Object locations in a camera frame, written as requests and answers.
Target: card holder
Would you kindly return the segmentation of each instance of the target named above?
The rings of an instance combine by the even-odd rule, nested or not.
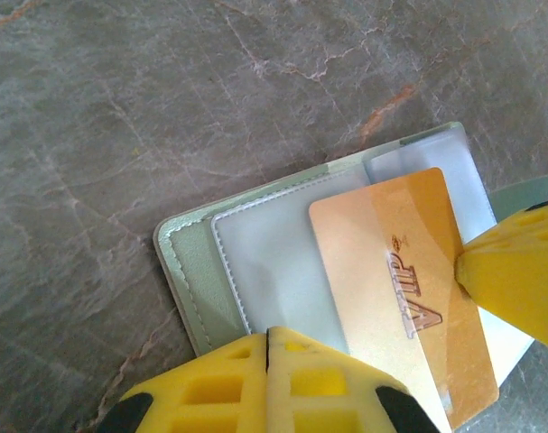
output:
[[[282,191],[299,187],[313,180],[322,180],[353,168],[358,170],[360,165],[368,169],[370,167],[368,164],[376,157],[401,147],[423,143],[429,137],[440,136],[448,131],[459,131],[464,134],[460,124],[446,124],[426,133],[322,164],[162,221],[155,230],[155,248],[196,354],[205,354],[247,332],[247,323],[239,312],[239,306],[231,290],[226,268],[212,231],[211,221],[215,215],[258,199],[266,199],[270,195],[280,194]],[[533,200],[533,197],[529,195],[541,197],[536,189],[524,190],[526,191],[524,197],[520,198],[518,194],[515,199],[521,199],[526,204],[528,200]],[[498,213],[508,213],[517,206],[512,200],[505,205],[505,201],[501,199],[497,203],[493,201],[492,204],[493,207],[496,206],[495,211]],[[503,329],[504,322],[494,317],[491,319],[493,323],[489,326],[496,332],[493,334],[495,336],[493,342],[488,341],[488,348],[493,358],[497,381],[501,383],[514,368],[532,339],[522,334],[516,345],[508,347],[508,351],[503,350],[504,345],[497,345],[497,350],[493,350],[493,345],[499,343],[499,337],[502,335],[500,329]],[[483,325],[486,333],[487,324],[484,323],[484,317]]]

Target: marble surface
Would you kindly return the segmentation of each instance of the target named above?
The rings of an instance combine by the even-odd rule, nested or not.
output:
[[[90,431],[192,357],[165,217],[461,121],[548,173],[548,0],[0,0],[0,431]],[[548,349],[463,431],[548,431]]]

